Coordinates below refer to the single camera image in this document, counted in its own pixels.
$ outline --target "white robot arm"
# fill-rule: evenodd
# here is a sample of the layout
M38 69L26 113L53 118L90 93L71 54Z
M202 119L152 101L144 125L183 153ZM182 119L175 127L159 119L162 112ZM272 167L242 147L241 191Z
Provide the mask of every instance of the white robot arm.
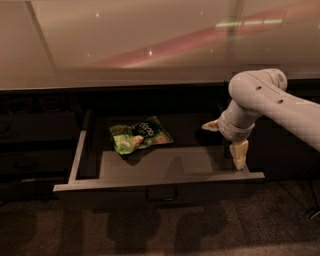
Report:
M277 69L247 71L229 83L232 98L219 119L202 126L220 131L232 142L230 152L238 170L246 164L248 141L255 121L269 117L320 152L320 105L284 92L287 78Z

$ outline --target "closed drawer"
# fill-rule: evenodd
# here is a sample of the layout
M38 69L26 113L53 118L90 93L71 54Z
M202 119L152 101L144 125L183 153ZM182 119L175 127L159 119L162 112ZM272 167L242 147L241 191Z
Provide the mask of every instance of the closed drawer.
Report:
M70 208L188 204L247 197L264 175L237 171L219 133L202 131L210 113L158 115L175 142L140 150L126 159L112 147L108 128L145 116L94 116L87 112L68 184L56 195Z
M72 150L1 153L0 180L67 176L72 161Z
M0 201L56 198L55 184L64 183L63 177L36 178L0 183Z
M0 116L0 146L8 143L71 140L79 135L72 112Z

